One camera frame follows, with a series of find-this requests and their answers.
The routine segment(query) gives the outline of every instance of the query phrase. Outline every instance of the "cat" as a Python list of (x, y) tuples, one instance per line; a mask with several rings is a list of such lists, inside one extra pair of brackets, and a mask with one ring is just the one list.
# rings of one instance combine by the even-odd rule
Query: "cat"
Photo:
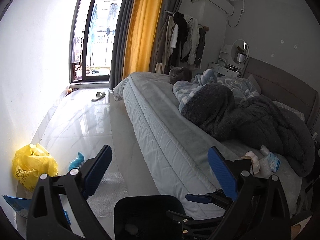
[(177, 81), (188, 81), (192, 79), (192, 71), (185, 67), (174, 67), (170, 65), (169, 82), (174, 85)]

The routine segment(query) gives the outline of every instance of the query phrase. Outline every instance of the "headboard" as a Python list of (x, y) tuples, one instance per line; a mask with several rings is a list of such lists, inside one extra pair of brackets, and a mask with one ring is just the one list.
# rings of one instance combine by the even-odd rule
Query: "headboard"
[(241, 77), (248, 78), (250, 74), (261, 87), (262, 95), (304, 113), (307, 127), (314, 130), (320, 114), (317, 91), (284, 70), (251, 57), (244, 64)]

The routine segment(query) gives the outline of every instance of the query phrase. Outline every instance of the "mattress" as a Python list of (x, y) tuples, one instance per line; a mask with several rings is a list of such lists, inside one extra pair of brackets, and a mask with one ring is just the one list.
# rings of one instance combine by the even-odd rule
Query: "mattress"
[[(167, 75), (132, 73), (113, 90), (113, 95), (116, 100), (124, 100), (141, 152), (160, 194), (178, 198), (186, 214), (196, 220), (222, 216), (224, 210), (220, 207), (189, 202), (185, 195), (205, 195), (220, 188), (207, 161), (210, 147), (216, 146), (232, 161), (252, 149), (237, 141), (220, 143), (185, 119), (178, 110), (179, 102)], [(302, 178), (285, 158), (279, 158), (281, 166), (277, 175), (293, 213)]]

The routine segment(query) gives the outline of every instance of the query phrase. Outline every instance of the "silver bolt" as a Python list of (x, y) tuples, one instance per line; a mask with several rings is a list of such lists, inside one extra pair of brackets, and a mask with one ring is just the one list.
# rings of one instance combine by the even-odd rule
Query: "silver bolt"
[(79, 173), (79, 170), (78, 169), (72, 169), (71, 171), (70, 171), (70, 174), (71, 175), (77, 175)]
[(46, 179), (48, 175), (46, 173), (41, 174), (40, 179)]
[(278, 181), (278, 180), (279, 180), (278, 176), (276, 176), (276, 175), (272, 175), (272, 176), (271, 176), (271, 179), (272, 179), (273, 181)]
[(244, 177), (249, 177), (250, 176), (250, 172), (249, 171), (241, 171), (241, 175)]

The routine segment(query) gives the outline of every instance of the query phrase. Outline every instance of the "marble tile floor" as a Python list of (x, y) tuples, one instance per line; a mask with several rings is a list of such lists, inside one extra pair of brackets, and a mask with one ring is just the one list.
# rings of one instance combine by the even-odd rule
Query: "marble tile floor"
[[(103, 91), (106, 97), (92, 102), (91, 98)], [(143, 159), (132, 124), (123, 101), (116, 102), (108, 88), (79, 89), (66, 96), (52, 116), (40, 144), (55, 158), (59, 174), (68, 172), (69, 161), (81, 152), (85, 159), (95, 157), (103, 145), (113, 151), (107, 172), (120, 172), (129, 196), (159, 195), (149, 169)], [(68, 205), (74, 233), (83, 236)], [(98, 218), (107, 233), (115, 239), (113, 218)]]

